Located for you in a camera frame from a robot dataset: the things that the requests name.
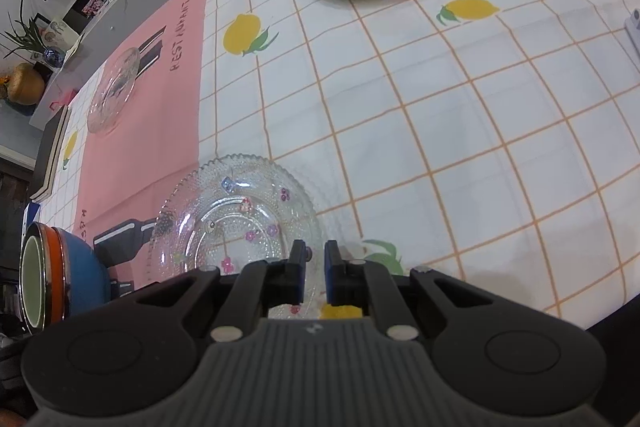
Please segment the tablecloth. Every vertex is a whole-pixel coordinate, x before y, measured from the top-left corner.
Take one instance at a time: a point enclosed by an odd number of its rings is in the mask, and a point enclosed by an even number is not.
[[[120,49],[166,27],[172,55],[126,108],[154,125],[123,127],[122,142],[162,147],[127,160],[116,143],[94,159],[124,161],[117,175],[86,167],[100,150],[85,145],[97,71],[72,102],[76,150],[41,219],[89,241],[155,215],[193,166],[252,153],[302,182],[347,255],[428,264],[596,323],[640,293],[640,60],[623,29],[640,0],[484,0],[484,18],[453,1],[194,0],[185,22],[171,0]],[[447,6],[453,20],[438,17]],[[172,71],[181,23],[198,38]],[[136,259],[112,275],[148,282]]]

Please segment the clear glass plate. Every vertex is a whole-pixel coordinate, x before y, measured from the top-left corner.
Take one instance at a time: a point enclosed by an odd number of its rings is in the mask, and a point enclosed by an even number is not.
[[[318,218],[305,189],[284,168],[260,156],[224,156],[189,174],[166,200],[150,241],[148,281],[196,267],[238,273],[253,261],[286,259],[295,239],[313,254],[306,264],[305,302],[270,316],[305,317],[318,296]]]
[[[124,51],[109,71],[105,71],[91,100],[86,118],[90,133],[110,130],[129,100],[140,67],[140,51]]]

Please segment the blue bowl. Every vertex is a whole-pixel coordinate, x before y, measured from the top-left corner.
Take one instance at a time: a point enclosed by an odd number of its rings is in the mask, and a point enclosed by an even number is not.
[[[58,232],[65,265],[65,317],[87,312],[110,301],[106,268],[82,239],[62,229]]]

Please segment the checkered tablecloth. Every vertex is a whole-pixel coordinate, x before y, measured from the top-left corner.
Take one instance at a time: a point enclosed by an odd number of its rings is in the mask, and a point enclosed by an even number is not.
[[[350,255],[588,327],[640,293],[640,60],[623,29],[640,2],[485,0],[495,14],[441,22],[452,1],[207,0],[199,160],[275,160]],[[241,14],[276,36],[262,51],[227,51]],[[74,155],[42,209],[66,228]]]

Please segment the yellow pot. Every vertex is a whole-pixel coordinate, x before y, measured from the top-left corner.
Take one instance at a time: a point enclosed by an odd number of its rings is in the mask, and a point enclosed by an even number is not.
[[[44,80],[28,62],[18,64],[5,84],[7,98],[14,103],[33,105],[44,93]]]

